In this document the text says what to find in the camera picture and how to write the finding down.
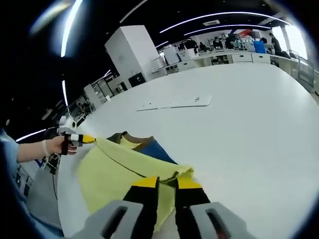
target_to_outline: white tabletop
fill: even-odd
[[[170,96],[211,94],[208,107],[137,112]],[[319,192],[319,107],[291,76],[269,64],[197,68],[155,79],[113,97],[79,127],[108,137],[153,135],[179,164],[194,166],[212,202],[247,223],[259,239],[292,236]],[[88,149],[63,156],[58,206],[64,234],[89,216],[76,177]],[[154,238],[178,238],[170,216]]]

